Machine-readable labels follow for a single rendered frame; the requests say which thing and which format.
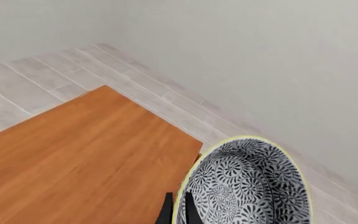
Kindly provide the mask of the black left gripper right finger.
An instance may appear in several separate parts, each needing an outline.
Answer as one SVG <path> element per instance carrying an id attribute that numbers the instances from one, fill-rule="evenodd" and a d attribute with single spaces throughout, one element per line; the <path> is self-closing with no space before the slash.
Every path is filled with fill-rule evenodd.
<path id="1" fill-rule="evenodd" d="M 185 194 L 185 216 L 186 224 L 203 224 L 191 192 Z"/>

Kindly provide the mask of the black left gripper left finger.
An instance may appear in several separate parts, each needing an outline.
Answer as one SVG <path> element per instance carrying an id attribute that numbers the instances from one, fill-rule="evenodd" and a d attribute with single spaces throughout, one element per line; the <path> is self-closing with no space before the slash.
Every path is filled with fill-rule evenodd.
<path id="1" fill-rule="evenodd" d="M 173 215 L 173 193 L 167 192 L 161 208 L 161 211 L 155 221 L 155 224 L 172 224 Z"/>

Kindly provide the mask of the wooden cabinet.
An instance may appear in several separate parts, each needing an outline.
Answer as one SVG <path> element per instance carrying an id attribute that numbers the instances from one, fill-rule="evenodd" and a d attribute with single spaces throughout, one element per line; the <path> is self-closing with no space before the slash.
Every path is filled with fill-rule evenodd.
<path id="1" fill-rule="evenodd" d="M 99 87 L 0 132 L 0 224 L 154 224 L 201 147 Z"/>

